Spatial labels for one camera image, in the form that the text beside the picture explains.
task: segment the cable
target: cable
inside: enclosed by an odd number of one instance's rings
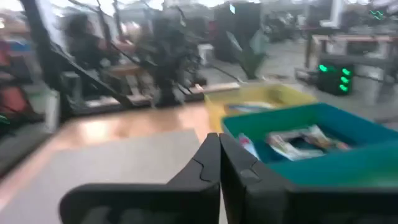
[[[240,83],[242,82],[242,80],[240,78],[236,78],[235,76],[231,75],[230,73],[228,73],[228,72],[226,72],[226,71],[224,71],[224,70],[222,70],[222,69],[220,69],[220,68],[218,68],[218,67],[216,67],[216,66],[214,66],[212,64],[210,64],[210,67],[217,69],[218,71],[224,73],[225,75],[235,79],[237,82],[240,82]]]
[[[177,88],[178,88],[184,95],[188,95],[187,92],[184,91],[184,89],[185,89],[185,90],[188,90],[190,93],[192,93],[192,92],[190,91],[189,88],[186,88],[185,86],[182,86],[182,85],[179,84],[179,83],[177,84]]]

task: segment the person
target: person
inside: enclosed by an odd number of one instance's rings
[[[101,69],[100,61],[107,58],[111,52],[107,48],[106,41],[94,34],[95,29],[88,15],[72,15],[65,29],[66,42],[69,53],[74,56],[76,63],[84,69]],[[126,43],[114,43],[124,52],[133,53],[135,45]]]

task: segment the teal plastic bin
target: teal plastic bin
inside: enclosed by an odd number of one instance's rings
[[[309,187],[398,187],[398,142],[269,167]]]
[[[223,120],[223,131],[235,138],[245,134],[254,142],[260,160],[271,164],[285,161],[276,157],[271,147],[264,144],[269,132],[306,128],[314,124],[327,136],[347,143],[353,150],[398,141],[398,132],[324,103],[227,117]]]
[[[300,129],[313,124],[318,125],[326,135],[348,143],[353,149],[288,161],[273,157],[271,147],[255,144],[260,160],[298,185],[398,186],[398,132],[327,104],[228,117],[223,120],[223,129],[235,138],[243,133],[253,142],[264,142],[269,132]]]

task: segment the gray carpet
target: gray carpet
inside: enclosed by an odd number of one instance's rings
[[[0,213],[0,223],[59,224],[60,199],[82,184],[164,184],[199,146],[195,132],[187,130],[59,152]]]

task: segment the black metal frame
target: black metal frame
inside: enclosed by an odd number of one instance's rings
[[[32,40],[36,43],[37,57],[40,66],[43,71],[45,83],[54,90],[60,93],[60,120],[66,121],[74,116],[81,115],[81,111],[74,111],[67,98],[66,89],[62,85],[61,73],[59,69],[60,64],[67,64],[76,72],[82,79],[88,80],[98,89],[106,92],[117,101],[120,102],[121,106],[115,107],[114,105],[106,105],[104,108],[95,108],[90,110],[89,108],[84,108],[83,114],[101,114],[115,112],[113,110],[121,111],[133,108],[141,108],[142,105],[134,105],[126,96],[120,95],[115,92],[112,88],[107,86],[105,83],[99,81],[95,77],[92,77],[89,73],[84,71],[74,62],[72,62],[63,52],[59,51],[56,47],[53,47],[53,43],[49,36],[47,29],[44,26],[42,17],[40,15],[40,9],[37,5],[36,0],[21,0],[22,5],[25,9],[25,14],[27,16],[27,21],[30,26],[30,34]]]
[[[118,35],[121,42],[125,42],[125,38],[123,36],[122,25],[120,21],[120,10],[119,10],[119,1],[113,0],[113,8],[114,8],[114,20],[116,22],[116,28],[118,29]]]

